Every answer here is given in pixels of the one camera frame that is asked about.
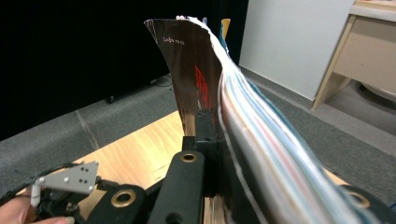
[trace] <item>gray carpet floor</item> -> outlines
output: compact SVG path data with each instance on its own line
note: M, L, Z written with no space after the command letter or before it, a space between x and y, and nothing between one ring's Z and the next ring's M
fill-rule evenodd
M116 96L112 104L103 100L88 105L0 142L0 194L29 175L74 161L176 111L171 84L170 77L164 76L152 85ZM343 131L330 119L321 119L276 92L259 88L326 168L385 204L396 202L395 157Z

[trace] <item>magazine pages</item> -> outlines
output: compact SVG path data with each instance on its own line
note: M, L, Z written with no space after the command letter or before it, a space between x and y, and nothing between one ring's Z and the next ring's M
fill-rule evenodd
M214 119L219 121L224 133L243 193L260 223L379 222L369 210L360 208L345 189L330 180L304 139L229 57L221 35L213 35L205 23L192 17L149 20L145 24L170 67L179 112L194 114L206 107L216 113ZM184 45L165 46L166 38L179 39ZM209 57L202 61L200 51ZM197 63L198 59L200 71L207 72L205 82L199 84L210 86L204 88L207 91L194 88L197 82L180 85L180 80L198 80L196 71L189 69L193 66L181 63L180 55L185 52L189 52L190 63ZM193 92L190 101L178 98L183 93L182 90L177 93L177 88ZM183 101L198 105L189 107Z

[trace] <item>red mark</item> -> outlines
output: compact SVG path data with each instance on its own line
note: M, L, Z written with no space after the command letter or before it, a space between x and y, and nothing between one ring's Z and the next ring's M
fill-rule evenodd
M202 74L202 72L198 69L198 67L195 65L195 79L196 79L196 86L199 90L199 98L201 102L201 107L203 109L208 109L211 107L212 102L209 97L209 88L207 87L207 83L205 82L205 78Z

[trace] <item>finger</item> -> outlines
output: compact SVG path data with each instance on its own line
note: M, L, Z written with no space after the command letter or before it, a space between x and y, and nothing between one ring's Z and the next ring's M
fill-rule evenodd
M74 224L73 217L52 217L32 224Z
M29 211L27 212L25 221L23 223L31 223L35 220L37 220L37 213L35 212L35 208L30 206Z
M17 196L0 207L0 223L24 223L30 208L30 198Z

